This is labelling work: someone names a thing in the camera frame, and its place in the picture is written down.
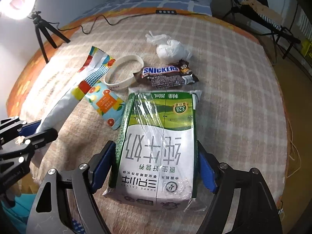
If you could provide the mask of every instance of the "green and white carton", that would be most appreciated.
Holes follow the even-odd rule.
[[[200,95],[199,90],[129,95],[105,197],[149,209],[190,207],[197,195]]]

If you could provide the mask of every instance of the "bed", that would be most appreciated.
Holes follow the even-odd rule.
[[[65,32],[71,39],[69,44],[62,44],[56,51],[46,45],[50,62],[45,65],[40,52],[29,61],[7,101],[9,116],[20,115],[28,122],[39,120],[83,65],[92,45],[114,58],[138,54],[147,65],[164,66],[155,47],[146,44],[145,34],[150,30],[168,34],[193,52],[190,66],[200,82],[182,89],[203,91],[196,114],[199,141],[220,162],[227,162],[234,169],[259,168],[278,202],[288,154],[286,114],[274,70],[256,38],[212,17],[207,0],[111,0],[85,12],[67,27],[83,24],[88,28],[99,14],[116,22],[126,15],[154,13],[157,8],[174,9],[185,15],[145,15],[114,27],[98,20],[90,35],[69,30]],[[202,15],[194,15],[198,10]],[[114,79],[124,79],[129,72],[124,69]],[[127,100],[127,90],[116,94]],[[98,153],[107,140],[116,141],[117,136],[118,130],[108,127],[83,99],[51,144],[40,168],[31,166],[35,181],[40,183],[50,168],[76,168]],[[113,233],[196,233],[207,212],[142,210],[104,198],[106,187],[107,180],[95,200]],[[198,197],[209,207],[213,195],[199,184]],[[239,193],[235,193],[224,232],[231,230],[238,198]],[[73,196],[69,199],[74,209]]]

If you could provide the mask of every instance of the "blue checkered sheet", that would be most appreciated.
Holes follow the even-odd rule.
[[[202,13],[211,16],[210,0],[110,0],[106,3],[97,5],[91,10],[86,11],[80,17],[74,21],[104,13],[106,11],[119,11],[121,9],[128,8],[168,8],[168,9],[180,9],[191,12]]]

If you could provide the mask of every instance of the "green badge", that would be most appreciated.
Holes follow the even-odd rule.
[[[175,103],[174,104],[174,112],[181,114],[183,112],[185,112],[188,109],[188,103]]]

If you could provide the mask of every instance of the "white rubber wristband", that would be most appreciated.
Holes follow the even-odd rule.
[[[114,84],[109,84],[109,80],[110,80],[110,77],[112,76],[112,74],[115,72],[115,70],[118,68],[118,66],[122,63],[125,63],[126,61],[131,61],[131,60],[135,60],[135,61],[138,61],[142,66],[141,68],[144,67],[144,61],[142,60],[142,58],[140,56],[137,56],[137,55],[126,55],[126,56],[123,56],[119,59],[117,59],[113,66],[110,67],[110,69],[108,70],[108,72],[106,73],[105,75],[105,78],[104,78],[104,84],[111,90],[120,90],[120,89],[123,89],[123,88],[126,88],[128,86],[130,86],[131,84],[135,83],[136,80],[135,80],[135,77],[134,75],[132,75],[132,77],[130,77],[129,79],[126,79],[120,83],[114,83]]]

